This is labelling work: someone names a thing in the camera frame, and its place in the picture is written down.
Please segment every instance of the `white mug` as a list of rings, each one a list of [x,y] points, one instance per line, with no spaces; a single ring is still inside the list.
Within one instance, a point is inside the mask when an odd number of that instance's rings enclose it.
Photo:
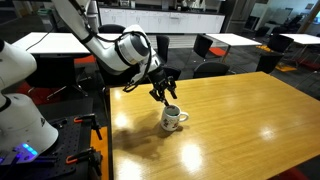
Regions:
[[[167,131],[175,131],[180,122],[186,121],[189,118],[189,114],[181,112],[180,108],[175,105],[166,106],[163,109],[161,117],[161,127]]]

